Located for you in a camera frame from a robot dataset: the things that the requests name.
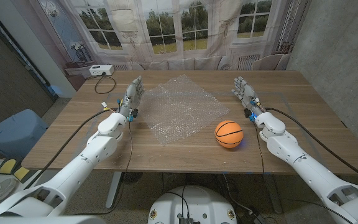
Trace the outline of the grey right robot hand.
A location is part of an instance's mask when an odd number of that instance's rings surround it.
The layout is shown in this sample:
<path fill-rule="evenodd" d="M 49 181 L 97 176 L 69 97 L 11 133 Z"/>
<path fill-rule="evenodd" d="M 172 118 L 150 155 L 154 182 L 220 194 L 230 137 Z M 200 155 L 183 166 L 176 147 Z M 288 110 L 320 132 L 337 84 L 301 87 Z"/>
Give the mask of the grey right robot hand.
<path fill-rule="evenodd" d="M 232 89 L 232 93 L 240 100 L 243 107 L 249 110 L 248 114 L 258 116 L 265 112 L 265 108 L 262 106 L 255 90 L 242 77 L 234 79 L 234 89 Z"/>

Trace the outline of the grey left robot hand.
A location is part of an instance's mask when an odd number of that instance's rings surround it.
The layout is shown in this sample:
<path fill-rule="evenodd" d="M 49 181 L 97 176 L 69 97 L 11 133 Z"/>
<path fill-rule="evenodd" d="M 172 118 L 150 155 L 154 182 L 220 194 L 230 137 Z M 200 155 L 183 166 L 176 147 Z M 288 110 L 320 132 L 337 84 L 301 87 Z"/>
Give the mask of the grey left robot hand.
<path fill-rule="evenodd" d="M 142 82 L 142 77 L 139 76 L 127 87 L 123 101 L 120 105 L 119 113 L 125 117 L 128 117 L 132 110 L 137 109 L 140 105 L 144 91 L 145 89 Z"/>

